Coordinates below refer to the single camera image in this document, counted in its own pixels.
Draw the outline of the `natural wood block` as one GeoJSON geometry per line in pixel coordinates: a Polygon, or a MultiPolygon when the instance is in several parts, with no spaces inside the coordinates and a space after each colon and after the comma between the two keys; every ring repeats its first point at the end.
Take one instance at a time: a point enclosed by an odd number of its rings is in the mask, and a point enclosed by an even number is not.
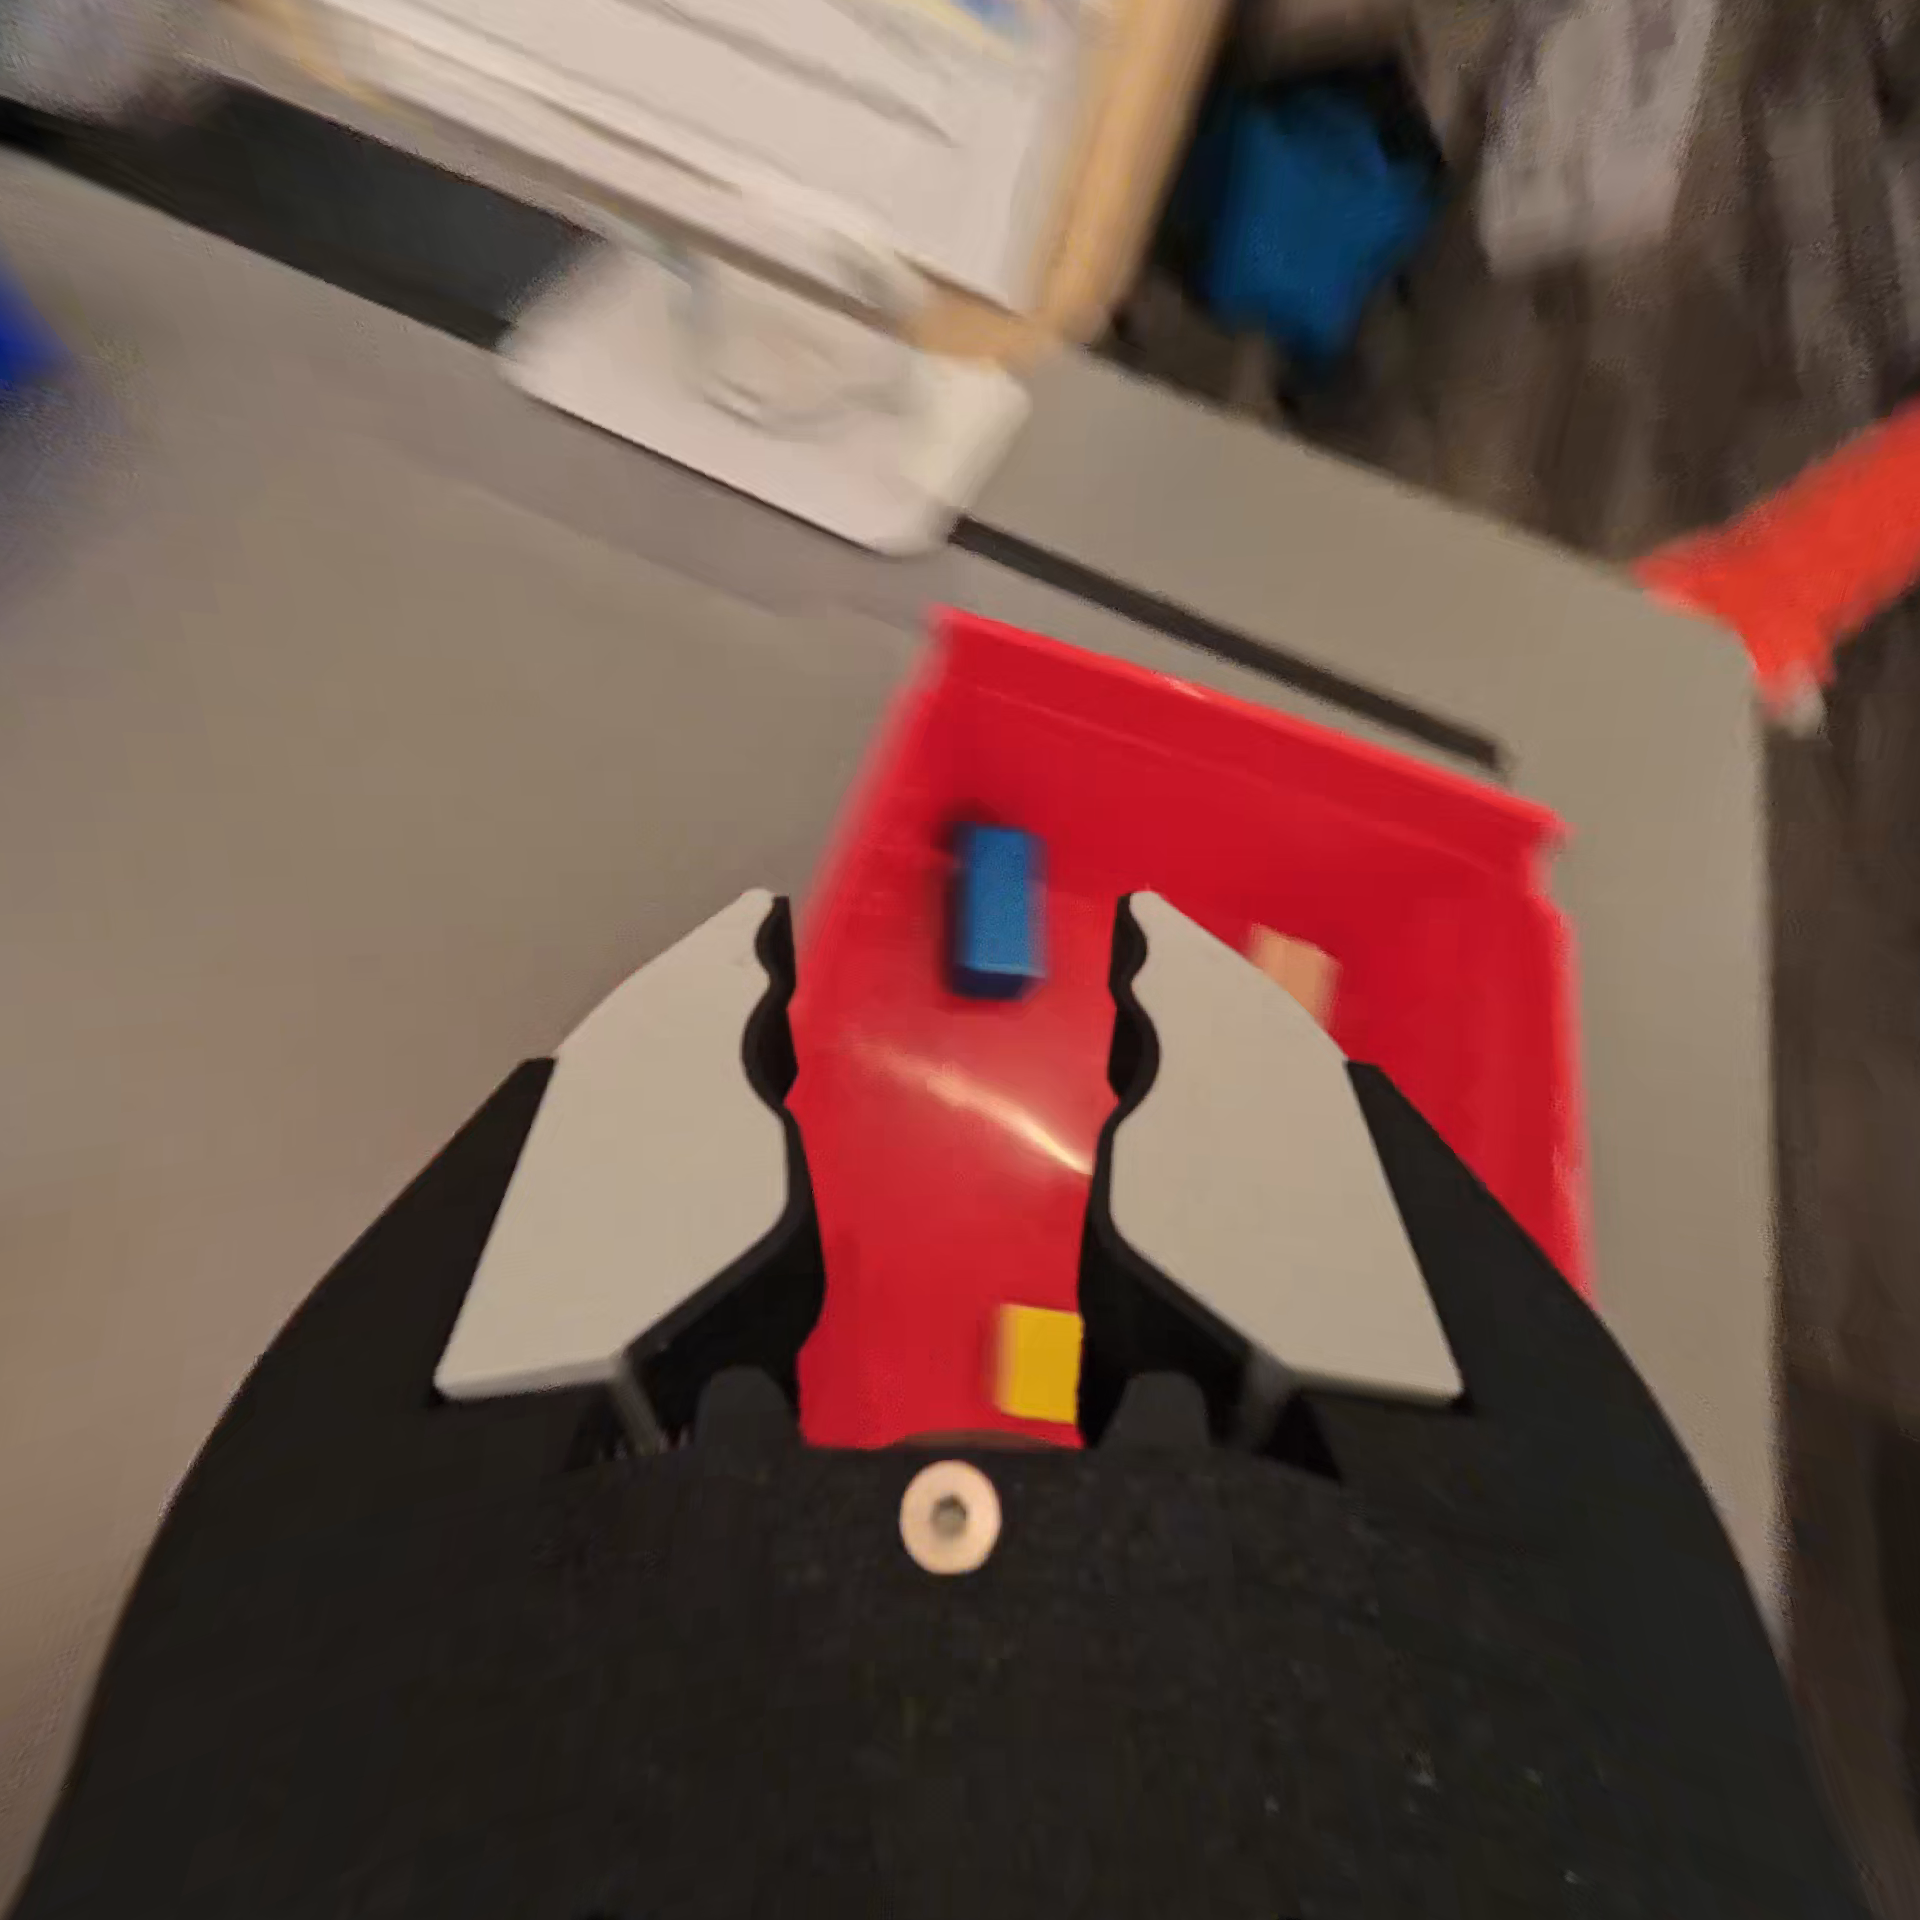
{"type": "Polygon", "coordinates": [[[1261,976],[1304,1005],[1310,1018],[1331,1031],[1339,967],[1328,950],[1254,922],[1248,931],[1243,954],[1261,976]]]}

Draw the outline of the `yellow wooden block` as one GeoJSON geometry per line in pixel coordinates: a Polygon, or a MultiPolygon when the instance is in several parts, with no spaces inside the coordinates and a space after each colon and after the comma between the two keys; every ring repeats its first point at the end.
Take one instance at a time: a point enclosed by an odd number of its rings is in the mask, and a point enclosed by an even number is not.
{"type": "Polygon", "coordinates": [[[992,1406],[1002,1417],[1077,1425],[1086,1325],[1077,1312],[1005,1302],[994,1313],[992,1406]]]}

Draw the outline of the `blue floor tub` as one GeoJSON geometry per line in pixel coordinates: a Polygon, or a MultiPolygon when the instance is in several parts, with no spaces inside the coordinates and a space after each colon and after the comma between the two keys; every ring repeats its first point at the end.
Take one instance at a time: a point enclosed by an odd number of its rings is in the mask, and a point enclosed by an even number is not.
{"type": "Polygon", "coordinates": [[[1186,294],[1308,368],[1342,360],[1405,277],[1446,165],[1397,65],[1212,86],[1163,216],[1186,294]]]}

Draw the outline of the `white board stand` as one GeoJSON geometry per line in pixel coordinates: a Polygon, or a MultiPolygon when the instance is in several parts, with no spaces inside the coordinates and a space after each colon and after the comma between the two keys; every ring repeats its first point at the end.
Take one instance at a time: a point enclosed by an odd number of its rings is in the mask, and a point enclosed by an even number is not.
{"type": "Polygon", "coordinates": [[[676,248],[580,254],[498,352],[544,407],[889,560],[946,541],[1032,411],[1004,368],[676,248]]]}

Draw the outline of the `red plastic bin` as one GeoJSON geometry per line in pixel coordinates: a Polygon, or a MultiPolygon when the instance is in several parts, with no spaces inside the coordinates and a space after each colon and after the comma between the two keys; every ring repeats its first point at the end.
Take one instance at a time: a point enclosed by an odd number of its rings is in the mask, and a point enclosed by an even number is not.
{"type": "Polygon", "coordinates": [[[1242,950],[1264,922],[1338,959],[1333,1038],[1381,1066],[1593,1294],[1578,947],[1544,805],[982,614],[937,608],[808,897],[790,1027],[827,1296],[803,1431],[1065,1425],[992,1406],[1002,1305],[1072,1309],[1113,1110],[1116,902],[1156,890],[1242,950]],[[963,998],[949,834],[1048,851],[1048,976],[963,998]]]}

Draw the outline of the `white floor sign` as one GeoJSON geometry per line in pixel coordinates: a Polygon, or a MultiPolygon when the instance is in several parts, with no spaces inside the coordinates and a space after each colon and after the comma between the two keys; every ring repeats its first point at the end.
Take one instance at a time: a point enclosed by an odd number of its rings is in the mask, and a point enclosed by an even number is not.
{"type": "Polygon", "coordinates": [[[1667,239],[1718,11],[1716,2],[1512,9],[1474,201],[1496,277],[1613,261],[1667,239]]]}

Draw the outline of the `blue wooden block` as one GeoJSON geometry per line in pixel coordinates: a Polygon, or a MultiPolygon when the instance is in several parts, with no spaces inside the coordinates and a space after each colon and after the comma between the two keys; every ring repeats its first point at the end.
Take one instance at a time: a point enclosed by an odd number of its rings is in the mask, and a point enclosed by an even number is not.
{"type": "Polygon", "coordinates": [[[949,834],[946,974],[971,1001],[1017,1001],[1048,976],[1044,841],[1004,822],[949,834]]]}

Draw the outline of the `instruction sheet board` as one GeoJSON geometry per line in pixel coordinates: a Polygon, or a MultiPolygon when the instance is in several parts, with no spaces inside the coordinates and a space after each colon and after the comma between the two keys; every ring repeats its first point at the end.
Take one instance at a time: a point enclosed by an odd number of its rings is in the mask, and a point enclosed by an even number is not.
{"type": "Polygon", "coordinates": [[[934,352],[1084,345],[1145,254],[1226,3],[220,3],[209,58],[605,231],[843,233],[934,352]]]}

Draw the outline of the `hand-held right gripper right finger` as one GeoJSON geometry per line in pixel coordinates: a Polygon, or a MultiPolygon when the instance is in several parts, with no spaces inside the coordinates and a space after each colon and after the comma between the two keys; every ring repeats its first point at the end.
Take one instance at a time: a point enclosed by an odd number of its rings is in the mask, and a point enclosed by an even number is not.
{"type": "Polygon", "coordinates": [[[1349,1056],[1260,962],[1156,894],[1116,906],[1113,1110],[1081,1246],[1081,1429],[1179,1376],[1214,1434],[1304,1389],[1465,1392],[1349,1056]]]}

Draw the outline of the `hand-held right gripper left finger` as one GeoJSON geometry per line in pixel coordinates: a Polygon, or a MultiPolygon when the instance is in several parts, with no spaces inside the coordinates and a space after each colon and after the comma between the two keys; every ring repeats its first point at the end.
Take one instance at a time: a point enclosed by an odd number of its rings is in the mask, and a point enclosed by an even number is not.
{"type": "Polygon", "coordinates": [[[744,894],[577,1023],[440,1357],[446,1401],[596,1384],[634,1434],[678,1434],[744,1367],[801,1402],[826,1246],[787,1104],[796,984],[789,899],[744,894]]]}

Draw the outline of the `red floor object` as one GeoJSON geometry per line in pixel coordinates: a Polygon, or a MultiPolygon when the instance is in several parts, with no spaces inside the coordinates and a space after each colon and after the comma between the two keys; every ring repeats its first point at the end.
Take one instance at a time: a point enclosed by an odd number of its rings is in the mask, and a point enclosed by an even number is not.
{"type": "Polygon", "coordinates": [[[1836,656],[1918,578],[1918,398],[1722,525],[1635,565],[1659,606],[1733,634],[1780,729],[1813,729],[1836,656]]]}

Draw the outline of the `grey desk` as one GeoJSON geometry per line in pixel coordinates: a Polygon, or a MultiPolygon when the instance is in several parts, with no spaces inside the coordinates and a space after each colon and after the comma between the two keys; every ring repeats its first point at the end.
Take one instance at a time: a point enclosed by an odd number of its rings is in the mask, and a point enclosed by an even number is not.
{"type": "Polygon", "coordinates": [[[83,373],[8,538],[5,1882],[251,1360],[509,1066],[808,889],[933,603],[1402,729],[1100,601],[1149,593],[1488,738],[1565,821],[1600,1307],[1782,1627],[1733,641],[1098,358],[1042,368],[978,552],[884,562],[16,152],[5,245],[83,373]]]}

